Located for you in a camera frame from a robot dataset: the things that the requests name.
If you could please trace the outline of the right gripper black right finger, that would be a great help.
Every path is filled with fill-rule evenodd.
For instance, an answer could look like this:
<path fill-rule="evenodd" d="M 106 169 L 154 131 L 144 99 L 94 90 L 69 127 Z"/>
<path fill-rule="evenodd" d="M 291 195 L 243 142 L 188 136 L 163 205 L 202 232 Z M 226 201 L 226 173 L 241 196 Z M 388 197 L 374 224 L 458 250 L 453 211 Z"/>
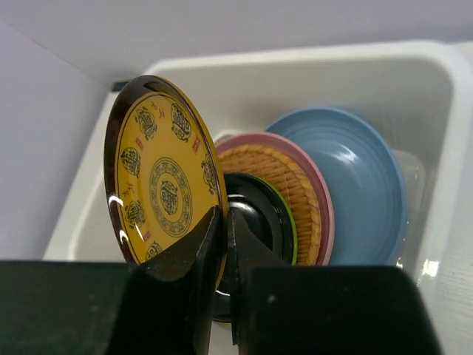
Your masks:
<path fill-rule="evenodd" d="M 292 353 L 292 268 L 250 230 L 241 212 L 228 216 L 232 337 L 240 354 Z"/>

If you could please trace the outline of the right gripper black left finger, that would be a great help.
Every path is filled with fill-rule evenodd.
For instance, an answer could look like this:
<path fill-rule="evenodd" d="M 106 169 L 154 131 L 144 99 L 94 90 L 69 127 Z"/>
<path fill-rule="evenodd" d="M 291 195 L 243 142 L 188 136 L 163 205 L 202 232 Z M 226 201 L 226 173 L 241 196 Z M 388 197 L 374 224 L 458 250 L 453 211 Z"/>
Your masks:
<path fill-rule="evenodd" d="M 122 354 L 207 354 L 222 262 L 222 212 L 131 274 L 121 305 Z"/>

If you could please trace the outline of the black round plate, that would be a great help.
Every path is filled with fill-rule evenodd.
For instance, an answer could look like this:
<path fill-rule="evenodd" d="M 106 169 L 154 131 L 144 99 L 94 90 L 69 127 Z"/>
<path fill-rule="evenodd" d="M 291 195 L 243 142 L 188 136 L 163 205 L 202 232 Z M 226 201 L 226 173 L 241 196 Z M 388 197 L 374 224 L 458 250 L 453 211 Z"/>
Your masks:
<path fill-rule="evenodd" d="M 283 260 L 284 206 L 278 196 L 262 179 L 241 172 L 226 173 L 225 187 L 228 206 L 239 210 L 250 231 Z"/>

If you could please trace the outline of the lime green round plate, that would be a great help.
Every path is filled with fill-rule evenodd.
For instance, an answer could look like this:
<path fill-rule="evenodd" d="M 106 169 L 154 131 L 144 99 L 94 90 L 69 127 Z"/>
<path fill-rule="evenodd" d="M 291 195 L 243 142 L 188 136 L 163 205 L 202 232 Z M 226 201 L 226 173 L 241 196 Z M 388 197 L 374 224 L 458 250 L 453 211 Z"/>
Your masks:
<path fill-rule="evenodd" d="M 298 237 L 292 211 L 281 192 L 269 182 L 265 180 L 263 182 L 274 191 L 284 206 L 282 212 L 282 228 L 284 229 L 282 259 L 294 266 L 297 261 Z"/>

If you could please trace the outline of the orange woven round plate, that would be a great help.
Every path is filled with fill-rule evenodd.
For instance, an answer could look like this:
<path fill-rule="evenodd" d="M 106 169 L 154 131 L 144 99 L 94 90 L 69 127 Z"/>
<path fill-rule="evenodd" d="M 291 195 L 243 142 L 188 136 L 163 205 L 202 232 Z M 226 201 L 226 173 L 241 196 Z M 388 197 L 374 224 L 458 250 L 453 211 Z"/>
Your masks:
<path fill-rule="evenodd" d="M 225 172 L 243 172 L 262 179 L 283 196 L 296 225 L 296 264 L 314 266 L 321 248 L 321 212 L 315 190 L 306 174 L 289 155 L 261 144 L 219 146 Z"/>

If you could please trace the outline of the pink round plate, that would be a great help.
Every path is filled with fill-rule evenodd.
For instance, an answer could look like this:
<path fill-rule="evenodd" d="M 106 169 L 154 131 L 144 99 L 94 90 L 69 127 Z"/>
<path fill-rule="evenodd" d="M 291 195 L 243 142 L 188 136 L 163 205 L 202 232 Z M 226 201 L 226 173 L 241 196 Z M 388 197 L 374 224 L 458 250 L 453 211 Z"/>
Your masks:
<path fill-rule="evenodd" d="M 290 158 L 294 159 L 295 162 L 302 167 L 303 172 L 306 174 L 315 190 L 321 212 L 321 248 L 315 266 L 326 266 L 330 261 L 335 240 L 335 215 L 330 191 L 319 168 L 308 154 L 295 143 L 280 135 L 268 132 L 235 135 L 219 141 L 217 148 L 219 146 L 235 147 L 247 143 L 261 144 L 277 149 L 289 155 Z"/>

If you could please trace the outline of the brown gold patterned plate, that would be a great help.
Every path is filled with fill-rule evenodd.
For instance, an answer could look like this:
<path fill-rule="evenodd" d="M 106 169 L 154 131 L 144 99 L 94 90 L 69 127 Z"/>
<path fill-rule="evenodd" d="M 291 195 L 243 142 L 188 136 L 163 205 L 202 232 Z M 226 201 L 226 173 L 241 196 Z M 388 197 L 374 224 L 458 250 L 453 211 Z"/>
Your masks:
<path fill-rule="evenodd" d="M 154 75 L 129 81 L 109 113 L 103 179 L 115 237 L 141 264 L 185 237 L 205 213 L 228 213 L 210 132 L 186 94 Z"/>

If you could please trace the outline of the blue round plate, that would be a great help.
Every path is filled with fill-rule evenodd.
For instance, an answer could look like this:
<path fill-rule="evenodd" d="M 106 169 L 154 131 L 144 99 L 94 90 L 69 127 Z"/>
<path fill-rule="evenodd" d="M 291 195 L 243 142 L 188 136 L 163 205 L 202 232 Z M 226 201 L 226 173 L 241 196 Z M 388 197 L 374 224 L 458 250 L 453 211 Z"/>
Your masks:
<path fill-rule="evenodd" d="M 303 149 L 330 191 L 332 266 L 389 265 L 406 235 L 401 168 L 387 142 L 358 116 L 336 108 L 291 112 L 267 129 Z"/>

